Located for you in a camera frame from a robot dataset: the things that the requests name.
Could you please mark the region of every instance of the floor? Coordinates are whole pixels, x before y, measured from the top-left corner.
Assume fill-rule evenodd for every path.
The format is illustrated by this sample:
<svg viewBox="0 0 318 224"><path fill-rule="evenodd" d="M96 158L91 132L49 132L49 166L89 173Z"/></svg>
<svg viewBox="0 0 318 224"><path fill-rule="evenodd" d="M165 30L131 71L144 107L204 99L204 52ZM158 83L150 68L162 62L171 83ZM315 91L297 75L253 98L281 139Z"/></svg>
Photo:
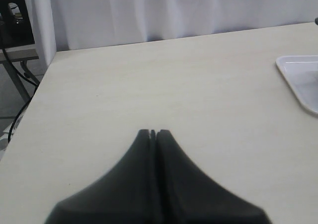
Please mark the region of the floor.
<svg viewBox="0 0 318 224"><path fill-rule="evenodd" d="M15 67L23 74L19 63L13 63ZM45 69L40 65L39 60L28 61L28 68L41 80ZM22 81L30 95L33 94L34 87L25 81ZM24 105L20 94L16 90L13 82L8 76L3 65L0 64L0 160L7 147L7 134L2 131L11 125L13 119Z"/></svg>

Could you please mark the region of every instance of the cable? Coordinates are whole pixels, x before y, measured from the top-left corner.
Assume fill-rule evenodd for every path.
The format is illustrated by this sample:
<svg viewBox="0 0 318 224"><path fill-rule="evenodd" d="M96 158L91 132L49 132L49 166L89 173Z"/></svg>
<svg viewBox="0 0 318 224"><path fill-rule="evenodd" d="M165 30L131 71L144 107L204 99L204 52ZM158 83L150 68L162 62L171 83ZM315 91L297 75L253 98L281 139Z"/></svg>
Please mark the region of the cable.
<svg viewBox="0 0 318 224"><path fill-rule="evenodd" d="M15 123L16 121L19 119L19 116L21 115L21 113L25 110L25 108L30 104L31 100L32 100L33 97L31 97L21 108L21 110L19 110L17 116L14 118L12 124L11 124L11 127L10 127L10 130L9 130L9 134L8 134L8 143L10 143L11 141L11 136L12 136L12 131L13 131L13 128L15 126Z"/></svg>
<svg viewBox="0 0 318 224"><path fill-rule="evenodd" d="M29 79L27 79L25 76L23 76L18 69L15 68L15 66L13 65L13 63L11 62L8 53L6 52L5 48L4 48L4 44L3 44L3 39L2 39L2 35L0 32L0 45L1 45L1 49L3 52L3 55L5 57L5 59L7 60L7 62L10 64L10 66L14 69L14 71L19 75L20 78L22 78L23 80L25 80L26 82L32 84L33 86L38 86L36 83L30 81Z"/></svg>

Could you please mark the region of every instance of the white curtain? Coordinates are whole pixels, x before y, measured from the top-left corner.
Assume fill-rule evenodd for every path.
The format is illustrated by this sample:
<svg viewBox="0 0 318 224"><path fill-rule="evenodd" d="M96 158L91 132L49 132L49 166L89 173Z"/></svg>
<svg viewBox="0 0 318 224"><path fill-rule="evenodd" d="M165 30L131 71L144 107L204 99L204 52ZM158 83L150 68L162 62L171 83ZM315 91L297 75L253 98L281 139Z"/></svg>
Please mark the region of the white curtain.
<svg viewBox="0 0 318 224"><path fill-rule="evenodd" d="M172 39L313 21L318 0L26 0L37 50Z"/></svg>

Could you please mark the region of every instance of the white tray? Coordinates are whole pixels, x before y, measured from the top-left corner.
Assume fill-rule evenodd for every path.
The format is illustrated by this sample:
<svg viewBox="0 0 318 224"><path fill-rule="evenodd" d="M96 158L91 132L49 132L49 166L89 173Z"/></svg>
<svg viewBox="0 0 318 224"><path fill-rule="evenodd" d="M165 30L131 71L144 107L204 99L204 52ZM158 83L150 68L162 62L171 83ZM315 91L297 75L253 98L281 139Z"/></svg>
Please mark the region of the white tray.
<svg viewBox="0 0 318 224"><path fill-rule="evenodd" d="M301 105L318 115L318 56L283 56L276 65Z"/></svg>

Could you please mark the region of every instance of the table leg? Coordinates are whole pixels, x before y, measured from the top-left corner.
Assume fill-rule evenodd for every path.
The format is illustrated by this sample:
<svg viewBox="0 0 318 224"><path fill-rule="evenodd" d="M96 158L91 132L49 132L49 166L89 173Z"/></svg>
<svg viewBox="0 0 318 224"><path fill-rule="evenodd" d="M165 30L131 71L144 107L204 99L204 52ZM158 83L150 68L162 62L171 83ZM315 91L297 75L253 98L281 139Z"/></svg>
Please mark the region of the table leg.
<svg viewBox="0 0 318 224"><path fill-rule="evenodd" d="M29 93L26 91L23 83L21 82L18 74L16 74L16 72L14 71L14 69L10 66L10 64L8 62L3 62L3 66L6 70L6 72L9 74L11 80L13 81L16 89L18 90L18 92L20 93L20 95L22 96L22 99L27 102L30 99L30 95Z"/></svg>

